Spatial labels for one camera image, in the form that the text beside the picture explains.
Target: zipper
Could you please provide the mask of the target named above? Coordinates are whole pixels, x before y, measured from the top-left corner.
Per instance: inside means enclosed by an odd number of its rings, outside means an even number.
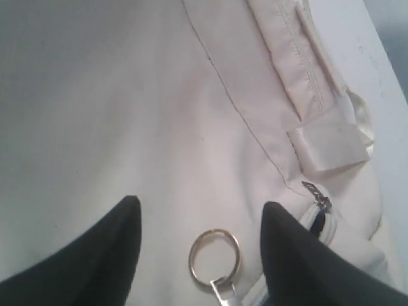
[[[329,197],[309,182],[302,182],[302,185],[313,195],[314,205],[312,205],[300,218],[299,223],[308,231],[313,231],[316,226],[316,221],[320,222],[317,225],[318,231],[313,233],[322,243],[328,245],[337,227],[337,221],[333,216],[333,205]],[[259,298],[251,306],[266,306],[269,300],[268,291],[259,296]]]

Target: seam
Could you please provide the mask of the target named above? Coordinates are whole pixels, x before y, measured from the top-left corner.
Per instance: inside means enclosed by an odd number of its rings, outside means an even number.
[[[203,49],[204,49],[204,51],[205,51],[205,54],[206,54],[206,56],[208,57],[208,59],[209,59],[211,65],[212,65],[212,67],[214,68],[215,72],[217,73],[218,79],[220,80],[220,83],[221,83],[222,87],[224,88],[224,91],[225,91],[225,93],[226,93],[226,95],[227,95],[229,101],[231,102],[233,108],[235,109],[235,111],[236,111],[236,112],[239,114],[239,116],[241,117],[242,121],[243,121],[244,124],[246,125],[246,127],[247,127],[248,131],[250,132],[250,134],[252,135],[252,137],[255,139],[255,141],[258,143],[258,145],[261,147],[261,149],[262,149],[262,151],[264,152],[266,158],[275,166],[275,168],[276,168],[276,170],[278,171],[279,175],[282,177],[282,181],[283,181],[284,185],[285,185],[288,189],[292,190],[294,193],[296,193],[296,194],[298,194],[298,195],[300,195],[300,196],[304,196],[303,194],[299,193],[298,191],[294,190],[292,187],[289,186],[288,182],[286,181],[285,176],[284,176],[283,173],[281,172],[281,169],[279,169],[279,167],[277,166],[277,164],[276,164],[276,163],[272,160],[272,158],[269,156],[268,151],[266,151],[266,149],[264,148],[264,146],[262,145],[262,143],[260,142],[260,140],[258,139],[258,137],[256,137],[256,135],[254,134],[254,131],[253,131],[253,130],[251,129],[251,127],[249,126],[249,123],[246,121],[245,117],[242,115],[242,113],[240,112],[240,110],[238,109],[238,107],[236,106],[236,104],[234,103],[234,101],[233,101],[233,99],[232,99],[232,97],[231,97],[231,95],[230,95],[230,93],[229,93],[229,91],[228,91],[228,89],[227,89],[227,86],[226,86],[226,84],[225,84],[225,82],[224,82],[224,80],[223,80],[223,78],[222,78],[222,76],[221,76],[219,70],[217,69],[217,67],[215,66],[215,64],[214,64],[214,62],[213,62],[213,60],[212,60],[212,58],[211,58],[210,52],[208,51],[208,49],[207,49],[206,46],[204,45],[204,42],[202,41],[200,35],[198,34],[197,29],[195,28],[193,22],[191,21],[191,18],[190,18],[188,9],[187,9],[187,7],[186,7],[186,2],[185,2],[185,0],[181,0],[181,2],[182,2],[182,5],[183,5],[183,7],[184,7],[184,11],[186,12],[187,19],[188,19],[188,21],[189,21],[189,23],[190,23],[190,26],[191,26],[191,28],[193,29],[193,31],[194,31],[194,33],[195,33],[195,35],[196,35],[198,41],[200,42],[201,46],[203,47]]]
[[[287,11],[284,9],[281,2],[278,3],[278,7],[279,7],[280,15],[282,16],[282,19],[286,25],[286,28],[288,29],[288,34],[291,36],[293,44],[296,47],[296,51],[299,56],[299,60],[302,66],[305,68],[307,78],[309,79],[310,88],[312,89],[312,92],[314,94],[314,98],[312,101],[316,102],[318,109],[321,110],[323,108],[323,95],[319,88],[318,81],[316,80],[316,76],[312,71],[310,62],[307,56],[305,55],[304,47],[301,44],[298,35],[294,31],[292,31],[293,23],[290,21],[290,16],[287,13]]]

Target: white bag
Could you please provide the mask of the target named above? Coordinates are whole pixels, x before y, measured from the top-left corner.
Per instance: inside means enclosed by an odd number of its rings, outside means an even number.
[[[24,22],[13,18],[26,10]],[[0,93],[1,279],[137,194],[142,251],[127,305],[216,305],[187,265],[210,228],[240,242],[235,286],[251,305],[265,292],[263,204],[279,202],[309,228],[321,209],[310,182],[333,205],[320,240],[404,287],[369,161],[367,107],[330,64],[306,8],[93,0],[10,2],[0,14],[9,25],[0,31],[14,37],[2,69],[16,76]],[[204,278],[228,271],[229,251],[203,250]]]

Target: zipper pull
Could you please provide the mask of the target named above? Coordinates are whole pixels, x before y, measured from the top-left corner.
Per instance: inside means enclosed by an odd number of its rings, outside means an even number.
[[[332,210],[332,203],[327,196],[324,196],[323,193],[312,183],[302,182],[303,186],[314,195],[316,199],[316,204],[323,212],[330,212]]]

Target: metal key ring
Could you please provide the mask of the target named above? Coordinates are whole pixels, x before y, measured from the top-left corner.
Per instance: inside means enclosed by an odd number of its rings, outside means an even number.
[[[202,280],[199,280],[199,278],[197,277],[197,273],[194,269],[194,259],[197,255],[197,252],[202,244],[202,242],[204,241],[204,239],[206,239],[209,236],[212,235],[216,235],[218,233],[222,233],[231,243],[232,246],[234,248],[235,251],[235,264],[234,267],[231,271],[231,273],[229,273],[228,275],[225,275],[224,277],[221,277],[219,279],[217,279],[214,284],[217,286],[223,286],[225,284],[229,284],[231,283],[231,281],[233,280],[233,278],[237,275],[238,270],[240,268],[241,265],[241,251],[240,251],[240,246],[238,244],[238,240],[234,237],[234,235],[232,235],[229,231],[226,231],[225,229],[210,229],[208,231],[205,231],[204,233],[202,233],[200,236],[198,236],[198,238],[196,239],[196,241],[194,241],[193,245],[191,246],[190,249],[190,255],[189,255],[189,269],[191,272],[191,275],[193,277],[193,279],[201,286],[206,287],[206,288],[212,288],[211,283],[207,283],[207,282],[203,282]]]

